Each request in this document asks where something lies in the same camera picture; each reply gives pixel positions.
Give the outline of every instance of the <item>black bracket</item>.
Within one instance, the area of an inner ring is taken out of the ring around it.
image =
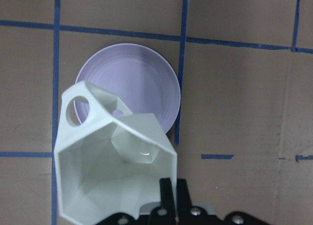
[[[160,179],[161,205],[150,215],[140,215],[138,220],[126,213],[113,214],[96,225],[176,225],[175,202],[169,178]],[[232,212],[225,220],[209,215],[199,206],[193,206],[187,181],[177,180],[177,219],[178,225],[269,225],[243,212]]]

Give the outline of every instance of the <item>metal screw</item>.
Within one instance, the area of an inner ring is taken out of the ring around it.
[[[232,217],[232,221],[235,223],[235,224],[244,224],[244,219],[239,216],[239,215],[234,215]]]
[[[193,207],[191,208],[190,213],[194,216],[199,216],[201,214],[201,210],[197,207]]]
[[[157,211],[157,214],[158,214],[159,216],[165,216],[165,215],[167,215],[167,210],[164,209],[164,208],[161,208],[161,209],[159,209],[159,210]]]
[[[126,225],[128,222],[128,219],[124,216],[117,221],[118,225]]]

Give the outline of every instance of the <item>white plastic object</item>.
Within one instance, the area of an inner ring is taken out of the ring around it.
[[[116,93],[134,113],[153,113],[164,132],[174,124],[180,107],[180,88],[171,65],[156,51],[138,44],[108,46],[92,55],[76,83],[89,81]],[[88,106],[75,103],[82,123]]]
[[[87,100],[81,125],[70,118],[73,100]],[[120,110],[120,116],[113,112]],[[159,202],[159,179],[176,191],[177,154],[153,114],[133,114],[121,99],[89,82],[62,94],[54,148],[59,213],[76,225],[94,225]]]

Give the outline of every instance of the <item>blue tape line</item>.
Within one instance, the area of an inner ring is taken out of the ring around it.
[[[38,153],[38,152],[0,152],[0,158],[50,158],[52,153]]]
[[[186,29],[187,29],[187,12],[188,0],[182,0],[181,28],[180,28],[180,46],[179,46],[179,66],[178,66],[178,82],[180,87],[180,96],[182,90],[182,78],[184,71],[185,45],[186,45]],[[179,128],[180,128],[180,108],[175,120],[175,144],[179,145]]]
[[[293,25],[293,35],[292,35],[292,47],[291,51],[296,51],[297,37],[298,37],[298,27],[299,27],[299,6],[300,0],[297,0],[295,7],[294,25]]]
[[[55,174],[54,156],[52,155],[52,175],[51,175],[51,225],[57,224],[57,180]]]
[[[313,160],[313,155],[304,157],[303,155],[296,155],[295,156],[295,161],[299,160]]]
[[[167,41],[175,41],[175,42],[179,42],[180,40],[179,36],[154,34],[154,33],[140,33],[140,32],[114,30],[114,29],[88,28],[88,27],[69,26],[69,25],[61,25],[60,29],[62,31],[70,31],[70,32],[107,34],[107,35],[117,35],[117,36],[135,37],[135,38],[167,40]]]
[[[52,82],[52,152],[58,132],[59,108],[59,47],[60,47],[60,6],[61,0],[54,0],[54,28],[53,28],[53,82]],[[51,225],[57,224],[57,185],[55,175],[54,156],[52,155],[51,176]]]
[[[19,22],[19,21],[3,21],[0,20],[2,26],[13,26],[23,28],[40,28],[40,29],[53,29],[52,24],[47,23],[33,23],[33,22]]]
[[[233,157],[234,155],[201,154],[201,159],[232,160]]]
[[[307,53],[307,54],[313,54],[313,49],[296,47],[295,51],[293,51],[293,52],[302,52],[302,53]]]
[[[267,45],[267,44],[257,44],[257,43],[240,43],[240,42],[232,42],[232,41],[191,38],[191,37],[187,37],[187,42],[198,43],[198,44],[225,45],[225,46],[232,46],[232,47],[248,47],[248,48],[264,49],[264,50],[290,50],[289,46]]]

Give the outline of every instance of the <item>white 3d printed part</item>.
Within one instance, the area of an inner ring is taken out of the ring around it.
[[[73,100],[87,100],[81,125],[70,118]],[[133,114],[115,94],[79,82],[62,94],[54,148],[59,213],[76,225],[94,225],[159,202],[159,179],[176,191],[177,154],[153,114]]]

